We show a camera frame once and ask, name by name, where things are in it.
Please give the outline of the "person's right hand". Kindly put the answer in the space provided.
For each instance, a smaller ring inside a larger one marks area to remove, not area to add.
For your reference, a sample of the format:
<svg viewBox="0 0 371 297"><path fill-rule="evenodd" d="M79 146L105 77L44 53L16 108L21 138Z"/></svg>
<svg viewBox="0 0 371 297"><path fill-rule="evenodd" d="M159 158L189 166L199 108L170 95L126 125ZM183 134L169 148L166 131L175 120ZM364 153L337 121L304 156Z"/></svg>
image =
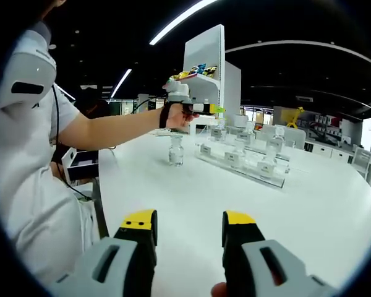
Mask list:
<svg viewBox="0 0 371 297"><path fill-rule="evenodd" d="M227 283L221 282L217 283L213 286L211 289L211 296L212 297L227 297L228 291L227 291Z"/></svg>

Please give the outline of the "person's left hand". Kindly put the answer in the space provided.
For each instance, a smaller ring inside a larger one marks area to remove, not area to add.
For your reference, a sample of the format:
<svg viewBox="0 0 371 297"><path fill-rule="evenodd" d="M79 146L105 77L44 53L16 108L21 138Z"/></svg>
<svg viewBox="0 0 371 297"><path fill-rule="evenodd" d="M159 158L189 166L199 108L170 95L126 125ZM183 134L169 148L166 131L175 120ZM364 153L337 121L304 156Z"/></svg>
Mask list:
<svg viewBox="0 0 371 297"><path fill-rule="evenodd" d="M161 112L165 128L180 129L186 127L191 121L200 115L193 113L182 103L169 102Z"/></svg>

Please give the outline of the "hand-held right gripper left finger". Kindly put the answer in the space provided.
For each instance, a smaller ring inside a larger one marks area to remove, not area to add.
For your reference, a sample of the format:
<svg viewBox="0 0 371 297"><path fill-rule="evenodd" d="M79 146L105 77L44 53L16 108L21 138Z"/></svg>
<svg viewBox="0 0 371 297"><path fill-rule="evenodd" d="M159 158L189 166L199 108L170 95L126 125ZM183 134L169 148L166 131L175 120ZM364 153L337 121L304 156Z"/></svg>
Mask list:
<svg viewBox="0 0 371 297"><path fill-rule="evenodd" d="M88 249L50 288L52 296L150 296L156 267L157 211L134 212L113 237Z"/></svg>

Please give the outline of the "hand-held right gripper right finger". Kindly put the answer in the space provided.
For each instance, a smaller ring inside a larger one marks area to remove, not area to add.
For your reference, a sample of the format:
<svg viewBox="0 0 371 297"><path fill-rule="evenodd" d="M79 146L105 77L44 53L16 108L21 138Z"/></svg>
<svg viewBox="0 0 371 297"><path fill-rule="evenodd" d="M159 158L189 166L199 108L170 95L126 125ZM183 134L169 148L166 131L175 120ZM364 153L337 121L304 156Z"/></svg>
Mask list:
<svg viewBox="0 0 371 297"><path fill-rule="evenodd" d="M249 215L227 210L222 219L223 268L228 296L336 296L306 272L305 264L275 240L265 239Z"/></svg>

